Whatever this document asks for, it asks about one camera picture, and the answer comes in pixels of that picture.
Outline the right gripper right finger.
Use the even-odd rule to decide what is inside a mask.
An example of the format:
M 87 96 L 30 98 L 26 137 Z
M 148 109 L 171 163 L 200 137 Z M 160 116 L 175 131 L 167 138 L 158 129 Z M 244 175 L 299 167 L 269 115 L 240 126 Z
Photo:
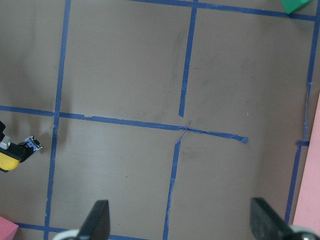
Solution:
M 289 240 L 294 231 L 262 197 L 250 200 L 250 230 L 256 240 Z

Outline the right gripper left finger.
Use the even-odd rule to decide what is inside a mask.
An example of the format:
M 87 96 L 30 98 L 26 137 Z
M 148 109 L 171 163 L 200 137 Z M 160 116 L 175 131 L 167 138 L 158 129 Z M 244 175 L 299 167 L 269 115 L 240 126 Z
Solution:
M 108 200 L 97 200 L 76 235 L 77 240 L 108 240 L 111 222 Z

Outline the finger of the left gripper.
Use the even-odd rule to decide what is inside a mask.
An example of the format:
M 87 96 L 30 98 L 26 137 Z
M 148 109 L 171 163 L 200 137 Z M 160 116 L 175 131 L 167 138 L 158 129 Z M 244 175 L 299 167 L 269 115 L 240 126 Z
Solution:
M 5 128 L 6 128 L 5 124 L 2 121 L 0 121 L 0 147 L 2 149 L 6 148 L 6 143 L 4 142 L 4 139 L 5 139 L 4 130 L 5 130 Z

